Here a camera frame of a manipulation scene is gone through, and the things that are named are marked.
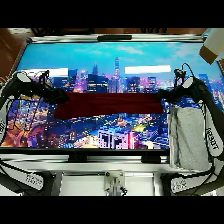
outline gray towel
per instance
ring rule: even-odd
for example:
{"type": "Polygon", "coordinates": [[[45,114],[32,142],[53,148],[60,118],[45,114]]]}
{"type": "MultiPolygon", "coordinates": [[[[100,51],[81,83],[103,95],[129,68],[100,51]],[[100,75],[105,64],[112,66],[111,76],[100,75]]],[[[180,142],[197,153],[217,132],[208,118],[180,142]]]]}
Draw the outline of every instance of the gray towel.
{"type": "Polygon", "coordinates": [[[210,167],[205,145],[204,118],[200,109],[173,107],[168,115],[170,165],[207,171],[210,167]]]}

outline brown floor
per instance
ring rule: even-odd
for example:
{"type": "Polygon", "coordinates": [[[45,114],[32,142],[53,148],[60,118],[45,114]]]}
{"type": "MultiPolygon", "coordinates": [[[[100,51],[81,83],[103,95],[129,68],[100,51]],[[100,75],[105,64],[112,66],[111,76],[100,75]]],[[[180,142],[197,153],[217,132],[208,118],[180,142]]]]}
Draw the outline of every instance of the brown floor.
{"type": "MultiPolygon", "coordinates": [[[[168,28],[168,34],[202,34],[207,28],[168,28]]],[[[96,34],[141,33],[141,28],[95,28],[96,34]]],[[[7,28],[0,28],[0,77],[8,76],[12,65],[26,37],[32,32],[11,34],[7,28]]]]}

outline blue sky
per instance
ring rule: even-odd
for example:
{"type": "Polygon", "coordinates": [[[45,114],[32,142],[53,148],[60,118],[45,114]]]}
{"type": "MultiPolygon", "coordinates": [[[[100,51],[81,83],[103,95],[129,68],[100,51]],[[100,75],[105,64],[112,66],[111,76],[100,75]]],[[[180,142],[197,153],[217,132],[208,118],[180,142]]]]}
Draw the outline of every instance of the blue sky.
{"type": "Polygon", "coordinates": [[[99,75],[113,75],[115,58],[120,59],[121,76],[125,66],[170,65],[171,73],[147,74],[160,80],[174,78],[173,70],[188,63],[195,75],[207,74],[210,79],[220,80],[221,71],[216,62],[206,63],[200,56],[202,43],[177,42],[115,42],[115,43],[60,43],[28,45],[18,70],[69,68],[92,72],[98,65],[99,75]]]}

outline folded red cloth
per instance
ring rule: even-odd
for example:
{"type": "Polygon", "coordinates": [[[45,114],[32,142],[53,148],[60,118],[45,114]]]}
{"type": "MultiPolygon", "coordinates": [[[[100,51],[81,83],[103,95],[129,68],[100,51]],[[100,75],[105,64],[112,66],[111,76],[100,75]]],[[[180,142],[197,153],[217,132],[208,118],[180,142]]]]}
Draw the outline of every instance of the folded red cloth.
{"type": "Polygon", "coordinates": [[[116,113],[161,114],[163,107],[152,93],[66,93],[69,100],[58,104],[54,117],[63,120],[116,113]]]}

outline cityscape print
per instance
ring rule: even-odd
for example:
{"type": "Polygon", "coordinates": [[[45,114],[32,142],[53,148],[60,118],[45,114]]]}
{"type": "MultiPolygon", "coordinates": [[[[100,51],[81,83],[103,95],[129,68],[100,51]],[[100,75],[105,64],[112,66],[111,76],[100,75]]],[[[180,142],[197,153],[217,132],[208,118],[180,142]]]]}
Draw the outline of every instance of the cityscape print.
{"type": "MultiPolygon", "coordinates": [[[[187,62],[195,76],[206,83],[218,107],[224,110],[221,70],[217,63],[208,65],[200,58],[200,47],[201,43],[165,42],[40,44],[38,48],[29,45],[17,70],[24,70],[29,75],[32,69],[49,69],[49,83],[67,92],[138,94],[172,90],[173,70],[187,62]],[[124,73],[125,66],[149,65],[170,65],[172,71],[140,75],[124,73]]],[[[171,105],[165,100],[162,105],[163,114],[102,114],[60,120],[54,118],[57,105],[48,105],[37,97],[32,102],[23,98],[16,100],[10,109],[9,130],[2,146],[168,150],[167,114],[171,105]]],[[[178,105],[199,108],[191,98],[183,98],[178,105]]]]}

